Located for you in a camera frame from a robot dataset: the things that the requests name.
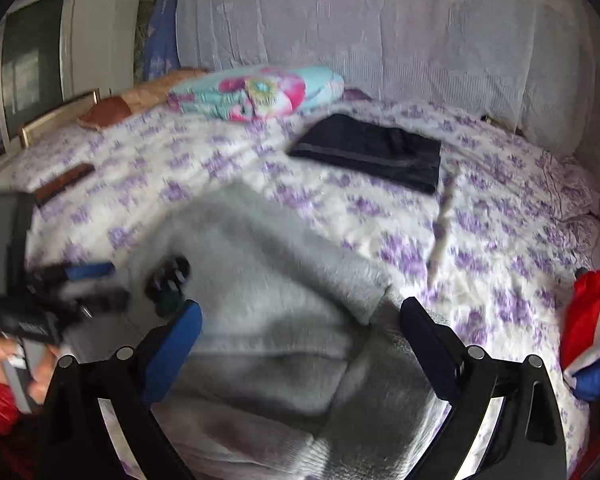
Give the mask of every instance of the pillow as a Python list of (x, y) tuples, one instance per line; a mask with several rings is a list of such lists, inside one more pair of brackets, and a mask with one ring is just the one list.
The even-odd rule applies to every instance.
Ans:
[(169, 90), (184, 80), (203, 76), (206, 70), (199, 68), (186, 68), (173, 70), (167, 75), (141, 83), (138, 86), (130, 88), (120, 93), (126, 104), (131, 108), (131, 112), (139, 114), (167, 101)]
[(343, 79), (328, 68), (248, 66), (185, 81), (168, 102), (182, 113), (249, 122), (329, 104), (343, 92)]
[(131, 108), (124, 99), (119, 96), (107, 97), (97, 102), (87, 113), (78, 117), (78, 126), (90, 130), (103, 130), (114, 124), (118, 124), (127, 117), (133, 115)]

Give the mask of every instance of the metal bolt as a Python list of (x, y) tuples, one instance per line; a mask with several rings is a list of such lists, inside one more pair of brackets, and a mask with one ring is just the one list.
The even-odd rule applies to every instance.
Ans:
[(535, 354), (531, 354), (529, 356), (529, 364), (532, 365), (533, 368), (542, 368), (542, 359)]
[(68, 368), (74, 364), (74, 357), (71, 355), (63, 355), (58, 361), (58, 366), (61, 368)]
[(467, 352), (474, 359), (482, 359), (484, 357), (484, 350), (479, 346), (469, 346)]
[(116, 352), (116, 357), (121, 361), (126, 361), (127, 359), (131, 359), (134, 355), (134, 349), (129, 346), (123, 346)]

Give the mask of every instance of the floral pillow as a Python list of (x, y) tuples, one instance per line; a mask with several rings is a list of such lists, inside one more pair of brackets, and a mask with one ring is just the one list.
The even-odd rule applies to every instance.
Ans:
[(330, 104), (343, 92), (343, 79), (328, 68), (250, 66), (187, 80), (168, 102), (182, 113), (251, 122)]

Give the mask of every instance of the navy blue cloth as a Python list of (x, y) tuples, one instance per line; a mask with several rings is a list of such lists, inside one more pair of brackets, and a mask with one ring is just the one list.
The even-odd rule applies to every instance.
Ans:
[(436, 192), (439, 140), (335, 114), (313, 126), (289, 156), (361, 171), (426, 194)]
[(176, 46), (176, 7), (178, 0), (155, 0), (149, 20), (149, 34), (144, 44), (142, 79), (151, 81), (180, 68)]

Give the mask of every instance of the white bedspread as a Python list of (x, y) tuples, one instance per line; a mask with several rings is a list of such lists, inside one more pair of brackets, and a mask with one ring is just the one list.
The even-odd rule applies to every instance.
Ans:
[[(397, 123), (443, 141), (435, 196), (301, 159), (285, 149), (332, 112)], [(36, 216), (30, 264), (112, 258), (120, 263), (169, 211), (240, 178), (295, 209), (337, 244), (382, 260), (416, 296), (449, 320), (465, 343), (491, 356), (540, 355), (550, 370), (573, 465), (588, 409), (562, 381), (560, 322), (573, 272), (592, 268), (600, 245), (600, 196), (576, 164), (558, 162), (520, 137), (459, 110), (423, 103), (332, 105), (313, 116), (259, 124), (207, 121), (154, 108), (103, 134), (61, 130), (27, 150), (15, 187), (34, 189), (79, 162), (97, 174)], [(473, 472), (497, 414), (493, 403), (459, 478)]]
[(178, 0), (183, 65), (325, 65), (381, 100), (488, 114), (600, 183), (600, 18), (587, 0)]

